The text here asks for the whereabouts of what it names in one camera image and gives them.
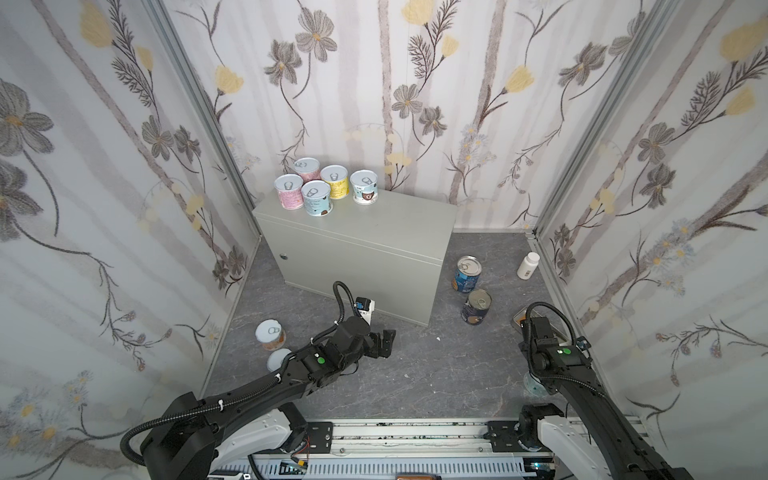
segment wallpapered wall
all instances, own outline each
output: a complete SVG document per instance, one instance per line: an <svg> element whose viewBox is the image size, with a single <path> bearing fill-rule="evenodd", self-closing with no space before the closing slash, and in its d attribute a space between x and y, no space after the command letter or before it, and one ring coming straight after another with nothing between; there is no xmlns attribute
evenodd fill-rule
<svg viewBox="0 0 768 480"><path fill-rule="evenodd" d="M768 6L686 1L551 228L609 385L694 478L764 478Z"/></svg>
<svg viewBox="0 0 768 480"><path fill-rule="evenodd" d="M136 478L256 237L137 2L5 2L0 72L2 474Z"/></svg>
<svg viewBox="0 0 768 480"><path fill-rule="evenodd" d="M164 0L257 200L292 160L532 227L652 2Z"/></svg>

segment gray marble floor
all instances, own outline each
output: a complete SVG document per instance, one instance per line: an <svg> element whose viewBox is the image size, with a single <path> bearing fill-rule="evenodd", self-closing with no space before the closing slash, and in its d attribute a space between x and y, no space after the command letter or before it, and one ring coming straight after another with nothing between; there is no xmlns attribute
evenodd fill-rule
<svg viewBox="0 0 768 480"><path fill-rule="evenodd" d="M429 327L374 312L372 330L397 329L392 356L364 357L354 375L296 402L301 412L310 419L518 416L524 403L541 402L523 386L528 368L518 349L522 336L510 324L512 315L524 306L550 300L538 270L530 280L517 277L528 251L522 233L454 233ZM451 286L454 265L462 255L480 259L478 288L493 297L490 313L478 326L462 321L466 294ZM354 295L354 286L349 287ZM285 346L295 349L330 326L338 312L335 300L285 285L269 247L262 243L207 394L268 373L269 353L254 337L262 320L279 320L288 335ZM559 395L548 401L564 408Z"/></svg>

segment metal cabinet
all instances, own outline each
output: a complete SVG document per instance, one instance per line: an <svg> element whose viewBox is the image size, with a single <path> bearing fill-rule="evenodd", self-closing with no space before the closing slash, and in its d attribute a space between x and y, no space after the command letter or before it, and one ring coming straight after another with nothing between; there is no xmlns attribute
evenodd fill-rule
<svg viewBox="0 0 768 480"><path fill-rule="evenodd" d="M456 207L380 191L371 205L351 194L324 217L285 210L276 192L253 210L288 285L333 296L341 280L376 310L426 326Z"/></svg>

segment white bottle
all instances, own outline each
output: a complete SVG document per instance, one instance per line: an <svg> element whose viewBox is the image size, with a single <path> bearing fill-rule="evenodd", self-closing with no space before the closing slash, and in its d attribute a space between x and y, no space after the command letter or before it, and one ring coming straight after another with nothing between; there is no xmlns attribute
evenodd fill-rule
<svg viewBox="0 0 768 480"><path fill-rule="evenodd" d="M523 263L520 264L520 268L518 268L518 276L523 280L531 278L533 271L536 270L536 267L538 266L539 260L540 257L536 252L530 252L526 255L523 259Z"/></svg>

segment cabinet door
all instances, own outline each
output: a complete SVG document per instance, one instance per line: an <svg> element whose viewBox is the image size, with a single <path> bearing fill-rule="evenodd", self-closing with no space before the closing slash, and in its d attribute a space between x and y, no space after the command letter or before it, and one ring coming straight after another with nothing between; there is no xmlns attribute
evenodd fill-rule
<svg viewBox="0 0 768 480"><path fill-rule="evenodd" d="M340 280L382 313L429 324L441 266L268 220L259 226L289 285L333 296Z"/></svg>

